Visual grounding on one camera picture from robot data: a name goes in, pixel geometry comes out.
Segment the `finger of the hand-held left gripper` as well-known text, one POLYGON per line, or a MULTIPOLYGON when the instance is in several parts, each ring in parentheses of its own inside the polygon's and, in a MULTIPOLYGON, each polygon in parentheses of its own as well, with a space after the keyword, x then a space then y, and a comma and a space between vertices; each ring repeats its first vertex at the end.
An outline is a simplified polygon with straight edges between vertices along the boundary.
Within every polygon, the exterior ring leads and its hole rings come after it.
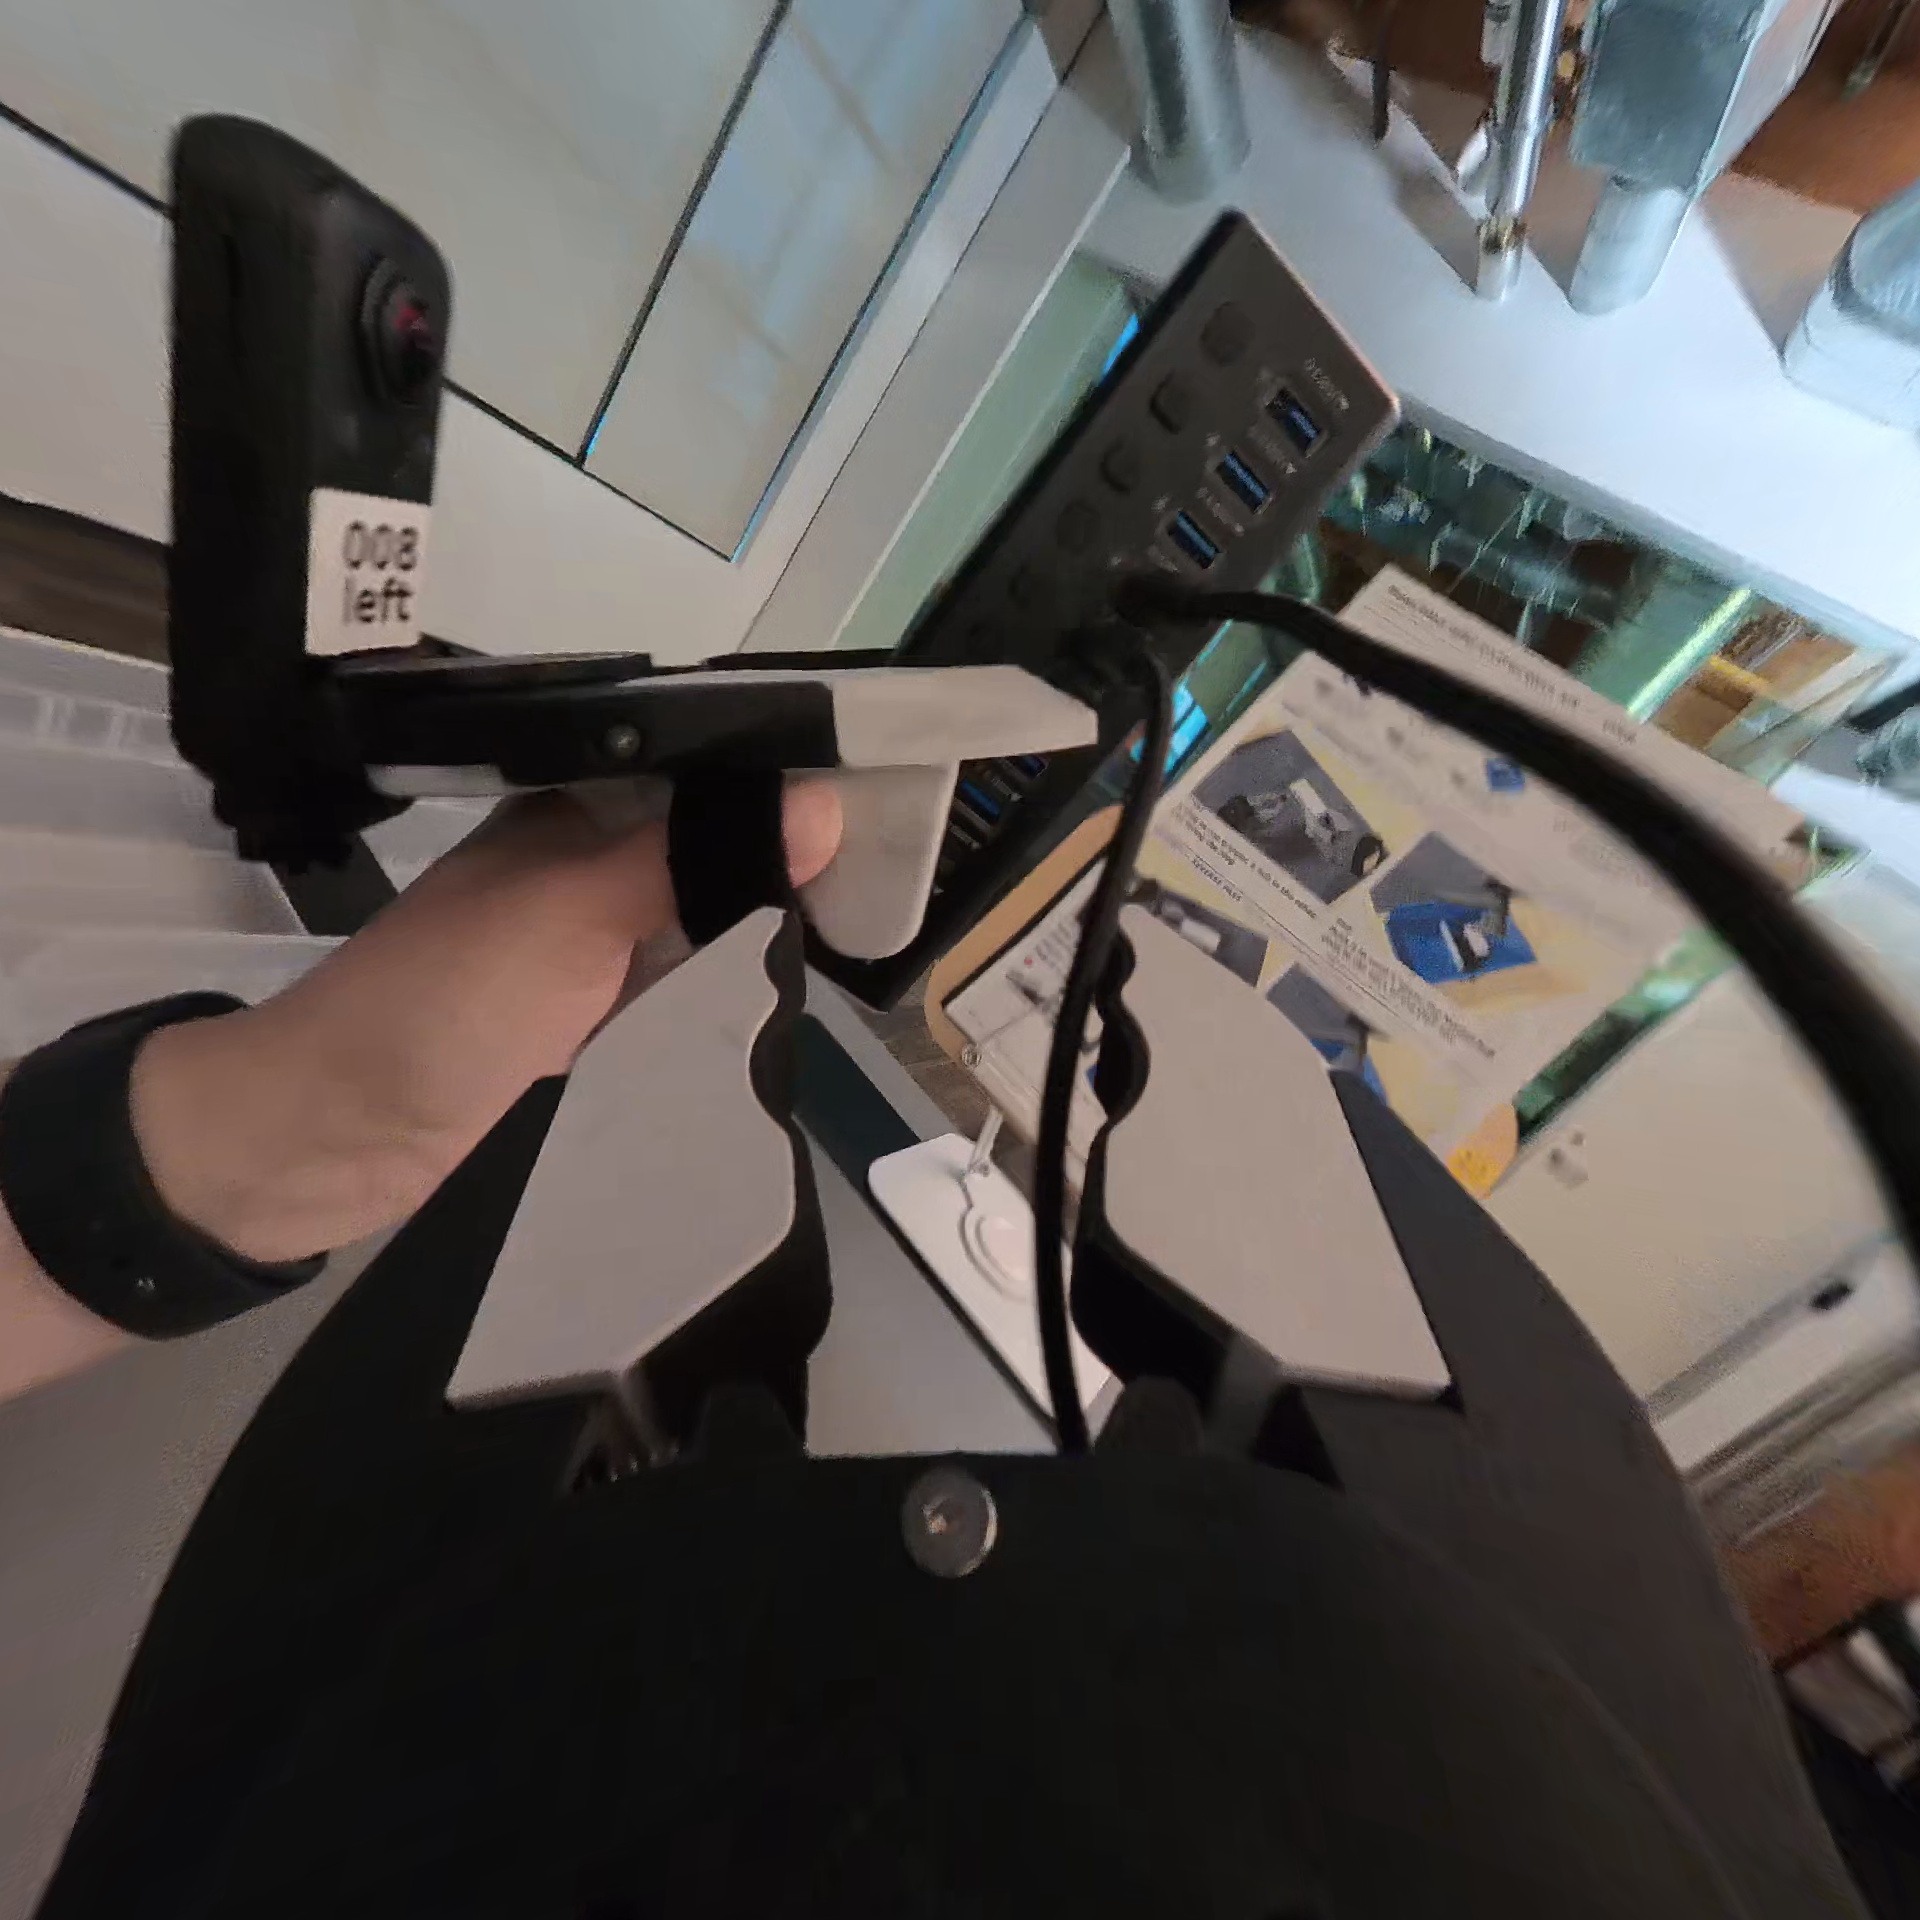
POLYGON ((820 685, 853 772, 1081 753, 1100 735, 1093 707, 1008 664, 841 667, 820 685))
POLYGON ((922 931, 958 761, 786 775, 786 875, 829 955, 896 955, 922 931))

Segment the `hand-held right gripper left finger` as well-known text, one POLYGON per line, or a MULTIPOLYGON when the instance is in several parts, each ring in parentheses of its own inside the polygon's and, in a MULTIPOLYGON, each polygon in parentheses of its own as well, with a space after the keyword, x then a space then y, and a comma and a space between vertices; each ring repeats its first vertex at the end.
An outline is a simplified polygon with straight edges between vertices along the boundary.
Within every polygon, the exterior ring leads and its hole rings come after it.
POLYGON ((605 1400, 660 1459, 714 1397, 750 1397, 804 1442, 832 1314, 794 1114, 804 1000, 800 920, 762 908, 592 1039, 453 1365, 451 1408, 605 1400))

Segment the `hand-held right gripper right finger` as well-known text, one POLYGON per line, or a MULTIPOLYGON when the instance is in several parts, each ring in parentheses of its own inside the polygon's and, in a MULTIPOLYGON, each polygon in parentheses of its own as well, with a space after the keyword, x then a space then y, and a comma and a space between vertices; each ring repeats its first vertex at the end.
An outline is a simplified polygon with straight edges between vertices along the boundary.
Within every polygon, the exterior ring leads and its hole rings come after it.
POLYGON ((1450 1362, 1305 1035, 1140 906, 1097 1010, 1069 1320, 1122 1380, 1107 1447, 1357 1463, 1454 1445, 1450 1362))

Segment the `black usb hub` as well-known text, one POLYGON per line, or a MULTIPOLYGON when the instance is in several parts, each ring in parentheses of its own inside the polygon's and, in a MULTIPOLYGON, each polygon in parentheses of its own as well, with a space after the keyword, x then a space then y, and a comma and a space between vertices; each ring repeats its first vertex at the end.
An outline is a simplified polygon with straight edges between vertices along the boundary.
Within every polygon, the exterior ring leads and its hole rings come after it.
POLYGON ((1041 860, 1142 720, 1118 665, 1177 683, 1220 621, 1132 628, 1118 586, 1257 593, 1376 451, 1400 403, 1241 213, 1222 213, 1037 465, 905 628, 899 665, 1018 665, 1094 712, 1084 749, 970 749, 922 931, 899 955, 809 962, 893 1009, 1041 860))

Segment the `person's left forearm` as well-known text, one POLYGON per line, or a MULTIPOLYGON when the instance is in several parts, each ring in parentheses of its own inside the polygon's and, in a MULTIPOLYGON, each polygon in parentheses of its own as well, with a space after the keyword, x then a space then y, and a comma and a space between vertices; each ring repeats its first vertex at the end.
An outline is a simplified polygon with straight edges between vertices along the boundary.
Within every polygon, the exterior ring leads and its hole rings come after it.
POLYGON ((134 1347, 134 1338, 83 1307, 54 1284, 2 1215, 2 1402, 134 1347))

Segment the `person's left hand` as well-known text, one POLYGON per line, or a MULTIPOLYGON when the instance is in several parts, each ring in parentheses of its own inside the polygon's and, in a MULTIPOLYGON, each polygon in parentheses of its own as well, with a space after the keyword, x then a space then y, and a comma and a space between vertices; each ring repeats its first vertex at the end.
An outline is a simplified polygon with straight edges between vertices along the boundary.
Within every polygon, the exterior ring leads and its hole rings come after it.
POLYGON ((292 988, 147 1040, 128 1096, 158 1197, 256 1264, 401 1225, 676 931, 664 820, 504 802, 292 988))

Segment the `white flat device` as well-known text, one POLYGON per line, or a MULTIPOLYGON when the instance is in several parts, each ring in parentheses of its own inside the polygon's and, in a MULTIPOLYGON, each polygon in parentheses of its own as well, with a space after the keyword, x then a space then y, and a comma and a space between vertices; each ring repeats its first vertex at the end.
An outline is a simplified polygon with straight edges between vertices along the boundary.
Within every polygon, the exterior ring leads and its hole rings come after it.
POLYGON ((1025 1194, 965 1137, 875 1159, 868 1194, 989 1356, 1050 1415, 1035 1221, 1025 1194))

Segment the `printed instruction sheet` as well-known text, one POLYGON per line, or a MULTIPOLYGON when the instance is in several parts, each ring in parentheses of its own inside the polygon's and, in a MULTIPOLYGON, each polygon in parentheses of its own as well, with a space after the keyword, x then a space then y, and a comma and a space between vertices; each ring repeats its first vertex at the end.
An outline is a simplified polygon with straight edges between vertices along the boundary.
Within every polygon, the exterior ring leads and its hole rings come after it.
MULTIPOLYGON (((1337 616, 1356 633, 1618 749, 1789 887, 1810 827, 1400 567, 1337 616)), ((1037 1120, 1100 856, 979 964, 938 975, 981 1087, 1037 1120)), ((1651 867, 1512 757, 1291 660, 1172 778, 1130 904, 1265 997, 1486 1197, 1521 1153, 1521 1092, 1705 929, 1651 867)))

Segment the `white translucent bin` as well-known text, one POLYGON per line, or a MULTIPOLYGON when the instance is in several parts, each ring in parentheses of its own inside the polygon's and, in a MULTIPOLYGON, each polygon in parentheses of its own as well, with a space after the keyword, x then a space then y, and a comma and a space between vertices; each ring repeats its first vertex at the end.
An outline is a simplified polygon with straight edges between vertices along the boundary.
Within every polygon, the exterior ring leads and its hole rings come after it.
POLYGON ((4 923, 346 937, 398 889, 368 845, 338 869, 242 860, 178 760, 169 672, 2 628, 4 923))

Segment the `black wristband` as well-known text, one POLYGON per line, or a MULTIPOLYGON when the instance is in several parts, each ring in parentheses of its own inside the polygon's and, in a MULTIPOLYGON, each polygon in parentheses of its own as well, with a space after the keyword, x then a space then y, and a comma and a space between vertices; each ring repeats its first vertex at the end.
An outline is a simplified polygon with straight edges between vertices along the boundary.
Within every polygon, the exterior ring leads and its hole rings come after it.
POLYGON ((132 1067, 155 1033, 242 1002, 182 992, 98 1016, 30 1051, 2 1092, 2 1195, 66 1299, 141 1340, 192 1338, 314 1283, 329 1256, 248 1259, 161 1197, 132 1125, 132 1067))

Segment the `thin metal rod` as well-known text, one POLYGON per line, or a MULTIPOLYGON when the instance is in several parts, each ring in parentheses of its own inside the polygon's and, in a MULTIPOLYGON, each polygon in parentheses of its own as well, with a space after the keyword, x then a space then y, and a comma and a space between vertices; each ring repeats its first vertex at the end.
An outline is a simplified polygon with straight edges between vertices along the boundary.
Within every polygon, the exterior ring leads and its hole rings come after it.
POLYGON ((1506 299, 1521 279, 1568 11, 1568 3, 1481 4, 1478 61, 1493 77, 1493 93, 1457 178, 1481 205, 1475 293, 1489 305, 1506 299))

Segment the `metal duct pipe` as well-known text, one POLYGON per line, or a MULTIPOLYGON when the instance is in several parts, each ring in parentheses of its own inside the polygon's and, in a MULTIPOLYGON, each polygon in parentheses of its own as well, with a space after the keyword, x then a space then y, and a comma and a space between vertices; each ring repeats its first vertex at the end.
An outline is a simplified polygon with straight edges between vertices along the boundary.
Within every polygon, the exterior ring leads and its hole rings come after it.
POLYGON ((1232 183, 1253 151, 1228 3, 1109 3, 1137 168, 1172 203, 1232 183))
POLYGON ((1881 293, 1861 288, 1861 236, 1835 255, 1784 346, 1784 372, 1804 394, 1898 427, 1918 427, 1915 265, 1898 264, 1881 293))
POLYGON ((1572 165, 1600 196, 1568 299, 1611 315, 1661 277, 1692 205, 1804 77, 1826 3, 1606 3, 1582 39, 1572 165))

